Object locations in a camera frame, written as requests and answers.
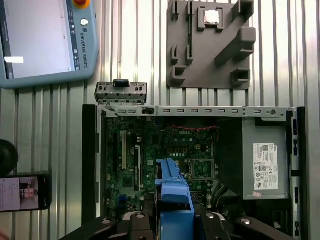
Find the metal sheet wall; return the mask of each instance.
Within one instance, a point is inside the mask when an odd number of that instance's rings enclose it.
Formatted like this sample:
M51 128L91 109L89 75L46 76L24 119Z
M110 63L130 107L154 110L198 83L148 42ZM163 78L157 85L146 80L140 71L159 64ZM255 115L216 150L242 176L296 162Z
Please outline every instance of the metal sheet wall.
M81 176L86 173L81 169L82 104L96 103L96 82L124 78L148 83L148 105L306 106L308 227L311 239L318 239L319 1L254 3L250 23L258 37L251 87L224 90L167 87L167 0L94 0L100 51L91 80L1 90L0 138L18 147L17 173L51 173L53 202L47 211L0 213L0 231L16 240L55 240L80 227Z

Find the power supply label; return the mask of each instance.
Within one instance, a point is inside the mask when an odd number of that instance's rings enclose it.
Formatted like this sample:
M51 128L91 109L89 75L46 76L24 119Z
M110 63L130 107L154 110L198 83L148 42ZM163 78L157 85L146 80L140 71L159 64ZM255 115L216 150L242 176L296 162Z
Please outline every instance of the power supply label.
M253 144L254 190L279 189L278 149L274 143Z

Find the motherboard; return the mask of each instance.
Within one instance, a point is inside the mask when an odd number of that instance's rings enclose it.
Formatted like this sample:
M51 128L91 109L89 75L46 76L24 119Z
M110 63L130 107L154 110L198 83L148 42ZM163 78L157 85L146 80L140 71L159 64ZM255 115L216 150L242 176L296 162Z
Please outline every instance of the motherboard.
M217 184L212 118L117 117L106 121L106 215L117 220L141 211L155 192L157 159L172 158L204 208Z

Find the smartphone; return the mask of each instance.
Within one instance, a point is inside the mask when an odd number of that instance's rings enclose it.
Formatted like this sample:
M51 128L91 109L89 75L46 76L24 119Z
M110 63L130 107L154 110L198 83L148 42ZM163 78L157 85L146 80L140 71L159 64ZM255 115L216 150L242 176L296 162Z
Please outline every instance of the smartphone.
M45 210L50 205L49 175L0 177L0 213Z

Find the barcode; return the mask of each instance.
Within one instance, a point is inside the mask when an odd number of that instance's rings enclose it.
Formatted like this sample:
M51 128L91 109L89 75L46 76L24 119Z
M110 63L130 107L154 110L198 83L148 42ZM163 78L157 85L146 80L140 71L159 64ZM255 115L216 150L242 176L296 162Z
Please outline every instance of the barcode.
M262 151L268 152L269 151L269 145L262 145Z

